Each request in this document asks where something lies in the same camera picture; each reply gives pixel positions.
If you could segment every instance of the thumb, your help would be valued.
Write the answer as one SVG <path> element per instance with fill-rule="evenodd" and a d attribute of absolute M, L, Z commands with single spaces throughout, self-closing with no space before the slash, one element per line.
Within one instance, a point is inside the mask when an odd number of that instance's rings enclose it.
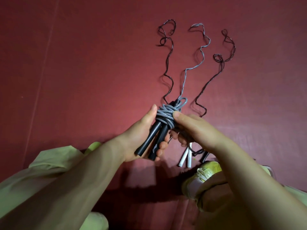
<path fill-rule="evenodd" d="M 173 117 L 177 123 L 185 127 L 187 130 L 193 130 L 193 128 L 195 127 L 194 119 L 182 114 L 179 111 L 174 111 Z"/>
<path fill-rule="evenodd" d="M 154 118 L 157 115 L 157 106 L 155 104 L 152 105 L 151 109 L 147 112 L 146 115 L 141 119 L 141 123 L 150 127 Z"/>

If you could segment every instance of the hand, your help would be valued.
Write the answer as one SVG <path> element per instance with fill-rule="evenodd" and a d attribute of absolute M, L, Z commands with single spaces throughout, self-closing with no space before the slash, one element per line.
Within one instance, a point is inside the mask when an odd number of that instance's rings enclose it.
<path fill-rule="evenodd" d="M 143 118 L 141 118 L 139 121 L 134 123 L 131 127 L 129 127 L 124 133 L 117 136 L 118 142 L 122 144 L 124 148 L 124 160 L 125 162 L 132 161 L 138 158 L 141 158 L 138 155 L 135 155 L 135 150 L 140 147 L 144 141 L 147 139 L 149 135 L 149 129 L 151 127 L 151 123 L 155 119 L 157 115 L 157 106 L 153 105 L 149 112 L 144 115 Z M 157 157 L 155 161 L 160 160 L 160 156 L 163 155 L 164 150 L 168 146 L 170 135 L 167 134 L 165 137 L 165 141 L 161 142 L 159 145 L 159 149 L 157 150 Z M 152 147 L 152 144 L 154 143 L 155 138 L 152 140 L 146 151 L 144 152 L 142 158 L 148 158 L 148 150 Z"/>
<path fill-rule="evenodd" d="M 186 116 L 178 111 L 173 112 L 173 117 L 179 129 L 190 136 L 184 137 L 184 134 L 180 134 L 180 132 L 171 131 L 171 136 L 174 139 L 178 139 L 182 147 L 186 147 L 188 143 L 195 141 L 199 143 L 204 150 L 214 154 L 214 152 L 228 139 L 201 117 L 196 115 Z"/>

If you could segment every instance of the yellow sneaker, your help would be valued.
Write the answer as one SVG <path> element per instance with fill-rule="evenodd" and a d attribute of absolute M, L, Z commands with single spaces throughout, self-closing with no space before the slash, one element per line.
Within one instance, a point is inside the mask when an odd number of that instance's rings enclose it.
<path fill-rule="evenodd" d="M 203 165 L 201 165 L 197 172 L 186 179 L 181 186 L 182 193 L 191 199 L 195 198 L 195 193 L 197 189 L 204 183 L 207 179 L 209 179 L 213 174 L 222 171 L 221 166 L 216 161 L 207 161 Z"/>

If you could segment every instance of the gray cable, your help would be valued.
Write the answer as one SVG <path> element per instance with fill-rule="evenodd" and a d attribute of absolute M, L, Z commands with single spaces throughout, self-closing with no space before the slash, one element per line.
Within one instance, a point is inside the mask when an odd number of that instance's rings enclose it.
<path fill-rule="evenodd" d="M 210 39 L 208 36 L 205 35 L 205 27 L 204 27 L 204 25 L 203 25 L 202 23 L 193 24 L 193 25 L 190 27 L 190 29 L 191 29 L 191 28 L 194 28 L 194 27 L 198 27 L 198 26 L 203 26 L 203 37 L 204 37 L 204 38 L 207 38 L 207 39 L 209 40 L 209 42 L 208 42 L 207 45 L 201 46 L 201 47 L 199 48 L 199 50 L 201 51 L 201 54 L 203 55 L 203 60 L 202 60 L 198 65 L 196 65 L 195 67 L 185 69 L 185 79 L 183 80 L 181 94 L 179 95 L 178 99 L 181 98 L 181 96 L 182 96 L 182 94 L 183 94 L 183 90 L 184 90 L 184 88 L 185 88 L 185 80 L 187 79 L 187 70 L 195 69 L 195 68 L 197 68 L 199 65 L 201 65 L 201 64 L 203 63 L 203 61 L 205 60 L 205 55 L 204 55 L 204 53 L 203 53 L 203 51 L 202 51 L 202 48 L 203 48 L 203 47 L 208 47 L 209 44 L 211 43 L 211 39 Z"/>
<path fill-rule="evenodd" d="M 173 129 L 175 127 L 175 120 L 173 118 L 173 112 L 174 111 L 181 111 L 181 108 L 188 102 L 188 99 L 186 97 L 178 98 L 180 101 L 177 105 L 165 105 L 162 104 L 162 106 L 159 106 L 159 109 L 157 111 L 156 120 L 159 120 L 160 122 L 167 124 L 170 129 Z"/>

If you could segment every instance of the black cable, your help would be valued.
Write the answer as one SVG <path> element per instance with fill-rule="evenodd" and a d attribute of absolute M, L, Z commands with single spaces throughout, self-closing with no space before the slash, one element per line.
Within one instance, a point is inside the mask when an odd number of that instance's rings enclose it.
<path fill-rule="evenodd" d="M 170 50 L 169 54 L 167 55 L 167 58 L 166 58 L 166 61 L 165 61 L 166 70 L 165 70 L 165 72 L 164 72 L 164 74 L 163 74 L 164 76 L 168 77 L 168 78 L 172 81 L 172 86 L 171 86 L 171 88 L 169 89 L 169 91 L 167 92 L 167 94 L 163 96 L 164 101 L 165 101 L 166 104 L 168 105 L 169 103 L 167 102 L 167 100 L 165 99 L 165 97 L 166 97 L 167 95 L 169 95 L 170 92 L 172 91 L 173 86 L 174 86 L 174 81 L 173 81 L 173 79 L 172 79 L 169 75 L 167 75 L 167 71 L 169 70 L 169 57 L 170 57 L 171 54 L 173 53 L 174 42 L 173 42 L 172 38 L 166 36 L 165 30 L 163 29 L 163 26 L 164 26 L 165 24 L 167 24 L 167 23 L 171 23 L 171 24 L 174 26 L 174 28 L 169 32 L 169 35 L 171 36 L 171 35 L 173 35 L 174 32 L 175 32 L 175 29 L 176 29 L 176 22 L 175 22 L 174 19 L 169 19 L 169 20 L 167 20 L 165 23 L 163 23 L 161 26 L 159 26 L 159 27 L 158 27 L 158 33 L 163 34 L 164 37 L 162 37 L 162 38 L 160 39 L 160 45 L 158 45 L 158 46 L 164 46 L 165 43 L 166 43 L 166 41 L 167 41 L 168 39 L 172 42 L 171 50 Z"/>
<path fill-rule="evenodd" d="M 232 46 L 232 49 L 231 49 L 231 51 L 230 51 L 231 55 L 230 55 L 230 57 L 229 57 L 228 59 L 226 59 L 226 60 L 223 60 L 223 57 L 222 57 L 221 54 L 214 54 L 214 55 L 213 55 L 213 59 L 215 60 L 215 62 L 218 62 L 218 63 L 220 64 L 220 65 L 219 65 L 219 72 L 218 72 L 217 74 L 215 74 L 215 75 L 205 84 L 205 86 L 202 88 L 202 90 L 201 90 L 201 92 L 199 93 L 199 95 L 195 98 L 195 104 L 198 105 L 198 106 L 200 106 L 201 108 L 205 109 L 205 113 L 203 113 L 203 114 L 201 115 L 201 117 L 203 117 L 203 116 L 207 113 L 207 108 L 205 108 L 203 105 L 197 103 L 198 98 L 203 94 L 203 92 L 204 92 L 205 88 L 207 87 L 207 85 L 208 85 L 217 75 L 219 75 L 219 74 L 224 70 L 225 62 L 230 61 L 230 60 L 233 58 L 233 56 L 234 56 L 234 54 L 235 54 L 235 52 L 236 52 L 236 45 L 235 45 L 235 43 L 233 42 L 233 40 L 228 36 L 228 32 L 227 32 L 226 29 L 222 30 L 222 35 L 225 36 L 224 42 L 231 43 L 231 44 L 233 45 L 233 46 Z"/>

